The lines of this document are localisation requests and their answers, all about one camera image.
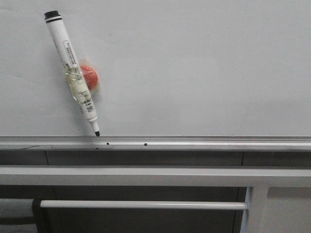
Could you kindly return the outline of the red round magnet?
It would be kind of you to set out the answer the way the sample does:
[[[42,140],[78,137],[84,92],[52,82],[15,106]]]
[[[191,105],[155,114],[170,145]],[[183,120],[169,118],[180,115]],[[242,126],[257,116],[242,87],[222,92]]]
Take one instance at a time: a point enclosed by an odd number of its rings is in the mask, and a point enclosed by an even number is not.
[[[94,91],[98,85],[98,75],[90,66],[81,66],[82,74],[90,91]]]

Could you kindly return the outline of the white whiteboard marker pen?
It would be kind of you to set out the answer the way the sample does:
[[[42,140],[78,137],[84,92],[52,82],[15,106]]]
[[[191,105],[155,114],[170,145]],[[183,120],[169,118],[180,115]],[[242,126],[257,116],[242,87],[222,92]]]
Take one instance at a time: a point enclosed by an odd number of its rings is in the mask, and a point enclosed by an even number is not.
[[[97,111],[91,92],[84,79],[76,54],[72,47],[62,16],[57,10],[44,13],[45,22],[60,57],[65,80],[71,94],[80,107],[82,115],[91,125],[96,136],[100,136]]]

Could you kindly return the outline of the white whiteboard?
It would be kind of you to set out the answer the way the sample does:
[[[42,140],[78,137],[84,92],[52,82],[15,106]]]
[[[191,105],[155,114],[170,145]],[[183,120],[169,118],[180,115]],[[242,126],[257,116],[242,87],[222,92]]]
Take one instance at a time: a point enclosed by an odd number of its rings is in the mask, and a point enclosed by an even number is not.
[[[97,71],[100,136],[44,13]],[[0,147],[311,149],[308,0],[3,0]]]

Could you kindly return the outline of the white horizontal rod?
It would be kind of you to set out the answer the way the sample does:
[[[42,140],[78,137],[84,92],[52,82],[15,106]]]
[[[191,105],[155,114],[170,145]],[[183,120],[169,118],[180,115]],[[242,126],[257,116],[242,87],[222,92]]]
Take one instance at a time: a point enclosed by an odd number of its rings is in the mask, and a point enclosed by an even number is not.
[[[134,208],[247,210],[245,202],[43,200],[42,208]]]

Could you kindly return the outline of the white stand crossbar frame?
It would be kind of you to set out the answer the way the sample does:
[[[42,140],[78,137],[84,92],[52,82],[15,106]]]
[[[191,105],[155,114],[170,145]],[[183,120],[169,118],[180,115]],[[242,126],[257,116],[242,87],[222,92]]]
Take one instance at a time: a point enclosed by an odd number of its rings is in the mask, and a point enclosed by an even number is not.
[[[309,169],[1,166],[2,185],[248,187],[242,232],[259,232],[271,187],[307,188]]]

